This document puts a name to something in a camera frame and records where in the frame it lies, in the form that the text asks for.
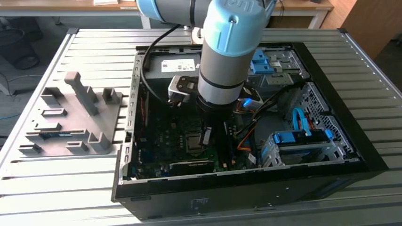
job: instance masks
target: blue drive bracket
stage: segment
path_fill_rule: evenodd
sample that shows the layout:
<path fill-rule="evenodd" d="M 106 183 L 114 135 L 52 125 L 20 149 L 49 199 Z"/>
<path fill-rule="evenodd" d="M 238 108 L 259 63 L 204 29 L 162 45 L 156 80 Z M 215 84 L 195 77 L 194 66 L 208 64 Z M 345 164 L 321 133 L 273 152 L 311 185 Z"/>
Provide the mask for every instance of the blue drive bracket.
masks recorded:
<path fill-rule="evenodd" d="M 270 66 L 269 58 L 265 55 L 265 52 L 258 49 L 252 55 L 252 60 L 250 67 L 254 74 L 274 74 L 275 70 Z"/>
<path fill-rule="evenodd" d="M 333 132 L 329 129 L 326 129 L 325 133 L 327 135 L 327 138 L 331 140 L 334 138 Z"/>
<path fill-rule="evenodd" d="M 293 123 L 294 123 L 295 130 L 299 129 L 299 124 L 297 122 L 297 115 L 299 115 L 299 118 L 301 118 L 301 126 L 302 126 L 301 129 L 303 129 L 306 131 L 307 136 L 311 136 L 311 131 L 309 128 L 309 121 L 307 121 L 307 118 L 305 117 L 305 112 L 303 112 L 302 108 L 295 107 L 294 111 L 293 111 Z"/>
<path fill-rule="evenodd" d="M 294 143 L 297 141 L 293 132 L 277 133 L 273 137 L 275 144 Z"/>

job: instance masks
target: desk leg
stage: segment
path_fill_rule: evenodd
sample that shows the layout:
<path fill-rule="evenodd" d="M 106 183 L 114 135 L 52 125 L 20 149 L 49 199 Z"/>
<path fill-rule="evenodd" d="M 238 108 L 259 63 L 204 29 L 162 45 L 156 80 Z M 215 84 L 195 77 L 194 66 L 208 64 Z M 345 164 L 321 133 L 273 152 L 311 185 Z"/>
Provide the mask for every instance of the desk leg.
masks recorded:
<path fill-rule="evenodd" d="M 55 21 L 55 25 L 62 25 L 60 16 L 52 16 L 52 19 Z"/>
<path fill-rule="evenodd" d="M 140 16 L 140 22 L 143 24 L 143 29 L 151 29 L 151 20 L 148 17 L 146 17 L 142 13 L 139 14 Z"/>
<path fill-rule="evenodd" d="M 326 19 L 326 15 L 327 15 L 327 11 L 325 11 L 325 10 L 317 11 L 317 14 L 314 15 L 314 18 L 311 20 L 309 29 L 319 29 L 321 28 L 322 22 Z"/>
<path fill-rule="evenodd" d="M 0 16 L 0 30 L 5 30 L 11 28 L 11 24 L 8 23 L 8 20 L 5 17 Z"/>
<path fill-rule="evenodd" d="M 15 90 L 7 85 L 7 80 L 3 76 L 0 76 L 0 91 L 9 96 L 15 93 Z"/>

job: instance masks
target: floor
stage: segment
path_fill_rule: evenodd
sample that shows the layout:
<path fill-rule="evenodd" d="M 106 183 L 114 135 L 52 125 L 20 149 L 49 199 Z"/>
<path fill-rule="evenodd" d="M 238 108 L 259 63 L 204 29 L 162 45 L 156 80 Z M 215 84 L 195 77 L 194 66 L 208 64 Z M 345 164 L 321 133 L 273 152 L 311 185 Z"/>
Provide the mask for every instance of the floor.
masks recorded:
<path fill-rule="evenodd" d="M 5 60 L 0 58 L 0 72 L 8 79 L 21 75 L 44 74 L 68 28 L 142 28 L 139 17 L 132 16 L 102 17 L 102 21 L 96 16 L 62 17 L 62 25 L 55 25 L 51 17 L 39 17 L 37 23 L 41 27 L 44 38 L 33 42 L 32 46 L 41 62 L 35 68 L 21 71 L 15 70 Z M 151 26 L 152 28 L 170 28 L 170 24 L 162 24 L 158 21 L 151 21 Z M 375 58 L 375 63 L 397 87 L 402 89 L 402 47 L 397 47 L 395 43 L 390 42 Z M 19 117 L 1 118 L 21 113 L 39 80 L 40 77 L 29 77 L 11 82 L 9 86 L 17 90 L 16 97 L 5 96 L 0 92 L 0 136 L 9 134 Z M 5 140 L 0 139 L 0 147 L 4 142 Z"/>

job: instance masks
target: white table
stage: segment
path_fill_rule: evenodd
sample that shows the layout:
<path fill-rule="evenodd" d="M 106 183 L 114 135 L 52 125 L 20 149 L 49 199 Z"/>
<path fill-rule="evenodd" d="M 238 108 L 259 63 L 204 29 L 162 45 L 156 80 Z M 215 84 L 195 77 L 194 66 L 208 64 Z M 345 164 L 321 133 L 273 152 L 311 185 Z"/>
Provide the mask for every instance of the white table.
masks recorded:
<path fill-rule="evenodd" d="M 100 156 L 23 158 L 24 127 L 37 111 L 45 86 L 64 89 L 64 72 L 78 70 L 95 91 L 114 87 L 126 95 L 114 137 L 124 140 L 127 101 L 136 45 L 148 45 L 166 30 L 82 29 L 68 34 L 43 76 L 9 139 L 0 151 L 1 225 L 127 225 L 140 223 L 111 202 L 116 152 Z M 302 41 L 390 167 L 323 200 L 239 210 L 191 218 L 154 220 L 156 225 L 383 225 L 402 223 L 402 94 L 347 34 L 337 30 L 271 29 L 263 41 Z M 175 31 L 163 45 L 190 44 L 190 32 Z"/>

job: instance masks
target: robotic arm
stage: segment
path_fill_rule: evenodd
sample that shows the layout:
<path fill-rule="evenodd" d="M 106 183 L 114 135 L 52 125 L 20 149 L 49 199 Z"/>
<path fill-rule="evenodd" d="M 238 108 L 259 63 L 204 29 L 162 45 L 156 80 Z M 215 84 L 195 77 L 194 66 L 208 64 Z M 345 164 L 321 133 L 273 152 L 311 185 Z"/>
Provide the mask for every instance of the robotic arm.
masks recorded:
<path fill-rule="evenodd" d="M 226 120 L 277 0 L 138 0 L 150 18 L 204 28 L 198 106 L 207 124 Z"/>

